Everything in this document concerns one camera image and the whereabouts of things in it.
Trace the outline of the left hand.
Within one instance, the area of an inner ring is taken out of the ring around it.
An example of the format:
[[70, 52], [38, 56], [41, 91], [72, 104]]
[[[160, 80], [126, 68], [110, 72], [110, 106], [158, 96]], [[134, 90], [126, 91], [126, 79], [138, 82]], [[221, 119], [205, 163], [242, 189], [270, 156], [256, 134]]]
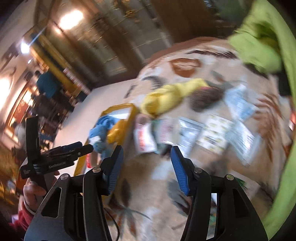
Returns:
[[23, 186], [23, 203], [27, 211], [35, 214], [46, 195], [47, 192], [44, 188], [27, 178]]

